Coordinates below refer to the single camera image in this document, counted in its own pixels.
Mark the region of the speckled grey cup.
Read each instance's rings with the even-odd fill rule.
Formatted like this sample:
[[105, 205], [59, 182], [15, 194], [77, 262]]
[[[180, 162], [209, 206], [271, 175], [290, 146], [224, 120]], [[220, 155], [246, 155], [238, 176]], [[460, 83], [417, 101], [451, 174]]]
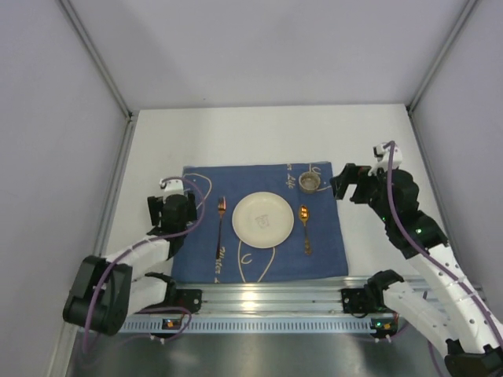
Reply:
[[314, 194], [318, 191], [321, 179], [318, 174], [313, 171], [306, 171], [301, 173], [298, 178], [299, 189], [306, 194]]

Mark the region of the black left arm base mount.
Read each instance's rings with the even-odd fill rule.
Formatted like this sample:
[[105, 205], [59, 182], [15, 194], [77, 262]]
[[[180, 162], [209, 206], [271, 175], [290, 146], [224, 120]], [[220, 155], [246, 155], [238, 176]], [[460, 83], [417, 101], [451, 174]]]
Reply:
[[156, 308], [183, 307], [191, 313], [197, 313], [202, 306], [203, 292], [200, 289], [175, 289]]

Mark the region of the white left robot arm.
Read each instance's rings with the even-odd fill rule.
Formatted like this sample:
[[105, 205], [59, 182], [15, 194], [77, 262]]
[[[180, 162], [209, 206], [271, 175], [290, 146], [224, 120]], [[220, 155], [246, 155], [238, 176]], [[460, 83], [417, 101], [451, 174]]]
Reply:
[[147, 198], [153, 228], [137, 243], [106, 258], [84, 258], [62, 311], [63, 320], [103, 335], [115, 335], [125, 320], [145, 309], [177, 301], [174, 278], [151, 270], [182, 248], [188, 224], [197, 220], [192, 191]]

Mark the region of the cream round plate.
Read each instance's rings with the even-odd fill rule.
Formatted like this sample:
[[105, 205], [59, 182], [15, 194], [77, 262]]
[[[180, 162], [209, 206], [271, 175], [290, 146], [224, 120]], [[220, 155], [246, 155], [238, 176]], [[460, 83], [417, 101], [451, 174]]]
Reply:
[[272, 192], [254, 192], [235, 206], [232, 226], [237, 238], [250, 247], [279, 246], [292, 233], [294, 214], [290, 204]]

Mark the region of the copper fork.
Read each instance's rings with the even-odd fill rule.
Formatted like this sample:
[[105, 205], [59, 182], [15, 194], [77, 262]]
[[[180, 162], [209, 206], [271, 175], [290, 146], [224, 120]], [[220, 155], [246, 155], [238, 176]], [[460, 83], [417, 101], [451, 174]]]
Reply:
[[225, 196], [221, 196], [218, 198], [218, 216], [219, 216], [219, 223], [218, 223], [218, 238], [217, 238], [217, 248], [215, 252], [215, 259], [218, 260], [220, 259], [220, 249], [221, 249], [221, 238], [222, 238], [222, 223], [223, 223], [223, 216], [226, 213], [226, 198]]

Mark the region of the gold spoon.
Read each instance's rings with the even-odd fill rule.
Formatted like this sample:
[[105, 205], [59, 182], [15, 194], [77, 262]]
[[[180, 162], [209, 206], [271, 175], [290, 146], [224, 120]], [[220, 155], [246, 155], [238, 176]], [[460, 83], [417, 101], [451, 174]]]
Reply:
[[308, 228], [307, 228], [307, 223], [310, 219], [310, 212], [309, 209], [306, 205], [301, 205], [299, 207], [299, 220], [303, 224], [303, 230], [304, 230], [304, 252], [306, 255], [312, 255], [312, 248], [310, 245], [310, 238], [309, 238], [309, 233], [308, 233]]

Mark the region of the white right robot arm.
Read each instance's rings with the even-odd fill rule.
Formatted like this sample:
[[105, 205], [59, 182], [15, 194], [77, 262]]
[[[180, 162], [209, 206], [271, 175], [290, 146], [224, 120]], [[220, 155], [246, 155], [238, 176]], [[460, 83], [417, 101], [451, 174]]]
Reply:
[[391, 174], [370, 171], [369, 166], [348, 163], [330, 180], [335, 199], [354, 185], [351, 202], [376, 213], [387, 238], [428, 283], [442, 308], [415, 293], [392, 269], [367, 280], [370, 302], [406, 319], [437, 350], [450, 375], [500, 376], [502, 324], [463, 273], [439, 225], [420, 210], [413, 176], [400, 169]]

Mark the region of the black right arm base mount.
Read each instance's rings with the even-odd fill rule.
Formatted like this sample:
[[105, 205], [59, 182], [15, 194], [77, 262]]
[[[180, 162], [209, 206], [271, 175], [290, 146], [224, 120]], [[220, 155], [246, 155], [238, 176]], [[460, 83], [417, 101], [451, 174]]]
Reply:
[[340, 294], [343, 312], [357, 318], [371, 314], [396, 313], [384, 303], [384, 292], [389, 288], [389, 285], [377, 287], [365, 284], [364, 287], [342, 289]]

